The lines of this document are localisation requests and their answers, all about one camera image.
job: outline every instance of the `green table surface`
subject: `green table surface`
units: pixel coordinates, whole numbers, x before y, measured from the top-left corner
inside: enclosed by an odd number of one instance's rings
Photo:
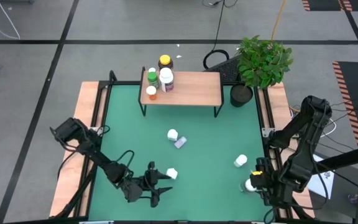
[[[156,188],[173,188],[151,208],[149,199],[127,203],[99,169],[89,220],[262,221],[271,207],[264,206],[257,193],[239,190],[240,182],[255,169],[255,159],[264,156],[255,99],[235,108],[229,93],[230,86],[225,86],[226,103],[217,118],[212,107],[154,105],[143,117],[139,86],[114,85],[106,117],[111,130],[103,137],[102,152],[115,160],[133,150],[129,168],[135,177],[144,174],[150,161],[161,173],[175,168],[178,177],[159,181]],[[169,129],[187,138],[182,148],[167,139]],[[233,162],[240,154],[248,161],[237,168]],[[130,154],[120,162],[126,164],[129,158]]]

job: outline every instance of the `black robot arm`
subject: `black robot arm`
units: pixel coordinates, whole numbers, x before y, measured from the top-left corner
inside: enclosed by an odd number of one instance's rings
[[[251,183],[257,189],[265,191],[265,203],[274,206],[292,204],[292,193],[302,192],[314,171],[313,154],[320,135],[332,115],[326,100],[315,96],[306,97],[301,104],[301,111],[281,131],[271,132],[268,147],[281,150],[290,145],[292,136],[301,130],[302,138],[294,154],[284,163],[280,170],[272,170],[269,159],[257,159],[257,171],[251,174]]]
[[[50,128],[55,140],[67,151],[79,152],[88,157],[96,166],[102,168],[106,177],[116,189],[121,189],[128,202],[135,202],[139,198],[149,198],[150,206],[156,207],[160,195],[171,187],[155,189],[160,179],[171,179],[154,169],[154,162],[150,162],[145,174],[140,177],[133,177],[134,173],[128,166],[132,161],[134,152],[126,151],[118,160],[112,161],[101,152],[102,138],[96,131],[88,129],[85,124],[75,118],[68,118],[58,128]],[[77,140],[78,146],[69,145],[71,140]],[[127,165],[119,163],[119,160],[128,152],[132,157]],[[151,197],[141,197],[143,191],[151,191]]]

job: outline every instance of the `small white container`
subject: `small white container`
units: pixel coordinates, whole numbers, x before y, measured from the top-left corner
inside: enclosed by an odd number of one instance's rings
[[[240,155],[239,157],[237,157],[237,159],[234,161],[234,165],[236,167],[240,167],[242,165],[244,165],[247,162],[247,156],[246,155]]]
[[[175,129],[171,129],[168,131],[167,137],[171,141],[177,141],[178,140],[178,132]]]
[[[160,70],[161,90],[169,92],[173,90],[173,73],[169,68],[162,68]]]
[[[169,168],[167,170],[167,176],[170,176],[172,179],[176,179],[178,176],[178,171],[176,171],[174,168]]]
[[[249,192],[255,192],[257,190],[254,186],[252,186],[250,179],[246,181],[246,189]]]

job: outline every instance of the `black plant pot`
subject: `black plant pot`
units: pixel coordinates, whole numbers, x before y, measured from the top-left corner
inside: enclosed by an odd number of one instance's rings
[[[254,92],[251,88],[242,83],[237,83],[231,87],[230,103],[235,107],[243,106],[252,99],[253,95]]]

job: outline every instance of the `white bottle cap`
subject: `white bottle cap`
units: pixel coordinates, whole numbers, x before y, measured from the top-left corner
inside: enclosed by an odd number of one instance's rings
[[[168,136],[168,139],[171,141],[178,140],[178,132],[175,129],[169,130],[167,136]]]
[[[240,155],[239,157],[237,157],[236,161],[234,161],[234,165],[236,167],[240,167],[242,165],[244,165],[247,162],[247,157],[246,155]]]
[[[257,190],[254,186],[252,186],[250,179],[248,179],[248,180],[246,181],[246,189],[247,189],[249,192],[255,192],[255,191]]]
[[[160,70],[160,76],[163,76],[164,78],[170,77],[173,75],[172,70],[170,68],[161,68]]]
[[[167,175],[175,180],[177,178],[177,176],[178,176],[178,171],[176,171],[174,168],[169,168],[167,170]]]
[[[149,86],[146,88],[146,93],[148,95],[154,95],[157,92],[157,89],[154,86]]]

